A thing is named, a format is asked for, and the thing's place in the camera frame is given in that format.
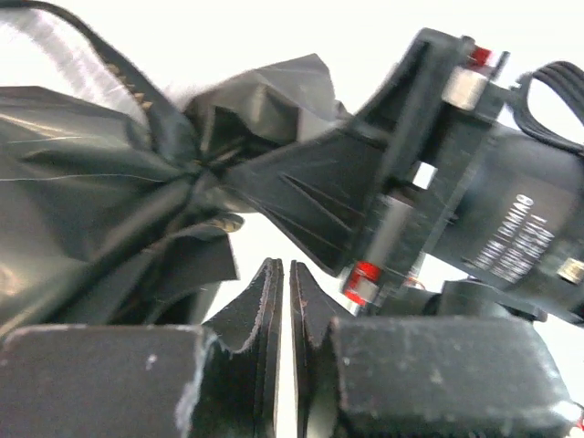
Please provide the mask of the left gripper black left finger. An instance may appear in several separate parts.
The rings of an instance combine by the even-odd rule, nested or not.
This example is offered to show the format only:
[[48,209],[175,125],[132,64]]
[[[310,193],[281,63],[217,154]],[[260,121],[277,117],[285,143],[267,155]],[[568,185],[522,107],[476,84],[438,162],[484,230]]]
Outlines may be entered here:
[[197,326],[40,325],[1,348],[4,437],[271,437],[283,265]]

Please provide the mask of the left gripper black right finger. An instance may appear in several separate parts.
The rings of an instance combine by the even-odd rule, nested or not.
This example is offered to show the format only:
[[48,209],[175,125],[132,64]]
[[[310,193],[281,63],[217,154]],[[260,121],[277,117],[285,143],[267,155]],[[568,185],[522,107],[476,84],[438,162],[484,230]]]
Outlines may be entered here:
[[356,317],[293,262],[290,300],[300,437],[564,437],[581,424],[531,319],[476,283]]

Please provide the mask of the flower bouquet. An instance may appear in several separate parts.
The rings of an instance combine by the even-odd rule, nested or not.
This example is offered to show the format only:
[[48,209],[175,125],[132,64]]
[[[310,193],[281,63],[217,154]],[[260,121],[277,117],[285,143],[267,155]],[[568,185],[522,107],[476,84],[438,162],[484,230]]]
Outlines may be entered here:
[[250,211],[233,172],[303,175],[348,117],[309,55],[247,71],[185,110],[111,69],[148,115],[50,89],[1,89],[1,332],[26,326],[187,324],[239,272],[229,235]]

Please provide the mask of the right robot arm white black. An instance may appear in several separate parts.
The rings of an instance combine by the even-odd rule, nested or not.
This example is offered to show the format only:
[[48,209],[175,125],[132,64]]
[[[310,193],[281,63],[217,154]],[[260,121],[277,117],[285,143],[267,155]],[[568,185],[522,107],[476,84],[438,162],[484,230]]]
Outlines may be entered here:
[[560,61],[496,85],[505,64],[425,28],[352,118],[238,164],[224,185],[365,315],[556,315],[583,322],[583,148],[534,121],[533,78],[583,111]]

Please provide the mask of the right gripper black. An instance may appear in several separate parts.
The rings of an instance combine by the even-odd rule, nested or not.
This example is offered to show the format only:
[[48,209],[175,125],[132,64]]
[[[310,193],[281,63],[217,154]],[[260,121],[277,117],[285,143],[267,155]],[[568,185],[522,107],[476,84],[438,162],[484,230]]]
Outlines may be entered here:
[[579,107],[566,62],[495,79],[506,63],[468,36],[425,28],[351,121],[391,129],[355,234],[342,294],[391,311],[430,255],[463,270],[508,312],[583,320],[583,150],[536,125],[535,79]]

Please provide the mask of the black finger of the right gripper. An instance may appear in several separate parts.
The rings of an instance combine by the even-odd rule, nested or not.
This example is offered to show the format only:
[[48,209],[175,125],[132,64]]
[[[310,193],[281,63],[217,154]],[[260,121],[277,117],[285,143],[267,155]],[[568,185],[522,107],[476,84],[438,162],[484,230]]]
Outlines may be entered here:
[[336,276],[364,219],[391,129],[341,124],[228,169],[224,187]]

